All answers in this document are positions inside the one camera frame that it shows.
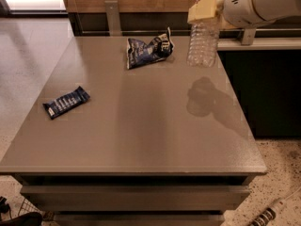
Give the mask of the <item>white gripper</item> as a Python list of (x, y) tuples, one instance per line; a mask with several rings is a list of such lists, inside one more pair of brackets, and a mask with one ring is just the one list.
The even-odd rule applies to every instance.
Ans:
[(274, 23), (275, 19), (265, 19), (259, 13), (255, 0), (199, 0), (189, 10), (187, 22), (196, 24), (202, 20), (219, 18), (220, 30), (256, 28)]

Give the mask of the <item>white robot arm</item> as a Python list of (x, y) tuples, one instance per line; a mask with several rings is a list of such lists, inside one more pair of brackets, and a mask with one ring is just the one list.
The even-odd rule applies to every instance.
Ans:
[(224, 29), (256, 28), (301, 15), (301, 0), (196, 0), (188, 10), (189, 24), (220, 17)]

